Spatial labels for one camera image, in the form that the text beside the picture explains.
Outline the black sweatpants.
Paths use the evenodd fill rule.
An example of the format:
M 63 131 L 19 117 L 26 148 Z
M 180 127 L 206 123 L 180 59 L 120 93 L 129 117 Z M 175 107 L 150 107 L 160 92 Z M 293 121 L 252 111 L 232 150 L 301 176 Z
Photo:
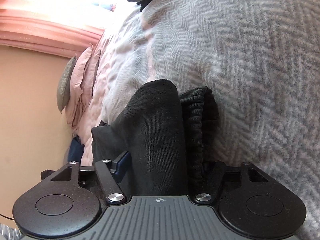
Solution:
M 92 129 L 93 160 L 131 154 L 120 185 L 128 196 L 209 193 L 218 120 L 210 88 L 179 93 L 169 80 L 148 82 L 116 120 Z

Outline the dark blue clothing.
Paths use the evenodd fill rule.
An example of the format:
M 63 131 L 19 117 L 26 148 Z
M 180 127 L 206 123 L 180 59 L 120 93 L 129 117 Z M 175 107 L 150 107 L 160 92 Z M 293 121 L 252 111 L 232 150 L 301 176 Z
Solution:
M 76 136 L 71 140 L 71 144 L 68 151 L 67 161 L 76 161 L 81 163 L 82 156 L 84 154 L 85 145 L 81 142 L 80 137 Z

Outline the grey cushion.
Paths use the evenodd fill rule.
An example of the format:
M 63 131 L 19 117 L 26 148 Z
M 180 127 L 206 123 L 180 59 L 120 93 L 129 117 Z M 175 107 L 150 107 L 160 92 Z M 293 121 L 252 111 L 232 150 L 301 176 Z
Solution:
M 56 103 L 60 113 L 66 107 L 70 100 L 70 83 L 73 69 L 76 65 L 77 58 L 72 57 L 65 66 L 62 76 L 60 77 L 59 84 L 56 92 Z

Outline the pink ruffled pillow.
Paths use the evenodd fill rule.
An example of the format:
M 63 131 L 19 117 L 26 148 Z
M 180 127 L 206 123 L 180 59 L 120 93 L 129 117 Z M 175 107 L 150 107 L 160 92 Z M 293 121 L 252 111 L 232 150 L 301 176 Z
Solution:
M 74 133 L 93 96 L 93 86 L 97 75 L 100 49 L 90 45 L 78 57 L 70 80 L 70 99 L 65 107 L 67 124 Z

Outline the folded dark garment underneath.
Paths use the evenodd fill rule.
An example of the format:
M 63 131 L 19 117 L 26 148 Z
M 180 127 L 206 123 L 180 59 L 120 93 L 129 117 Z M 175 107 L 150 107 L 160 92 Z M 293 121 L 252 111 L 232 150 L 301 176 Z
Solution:
M 142 0 L 140 2 L 136 2 L 136 4 L 140 6 L 139 11 L 142 12 L 145 9 L 145 7 L 152 1 L 153 0 Z

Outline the pink curtain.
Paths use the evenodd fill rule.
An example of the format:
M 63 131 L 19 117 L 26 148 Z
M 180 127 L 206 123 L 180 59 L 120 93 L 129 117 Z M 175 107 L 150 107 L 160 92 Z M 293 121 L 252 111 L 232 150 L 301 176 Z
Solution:
M 97 44 L 112 16 L 94 5 L 1 0 L 1 44 L 73 57 Z

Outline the grey herringbone bed blanket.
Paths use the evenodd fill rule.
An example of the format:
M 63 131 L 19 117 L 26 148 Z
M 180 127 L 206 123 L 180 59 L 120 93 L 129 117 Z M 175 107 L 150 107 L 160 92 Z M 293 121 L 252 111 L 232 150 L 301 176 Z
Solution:
M 319 0 L 153 0 L 117 7 L 92 52 L 93 96 L 78 123 L 111 122 L 144 83 L 212 89 L 214 152 L 247 160 L 306 205 L 302 239 L 319 239 Z

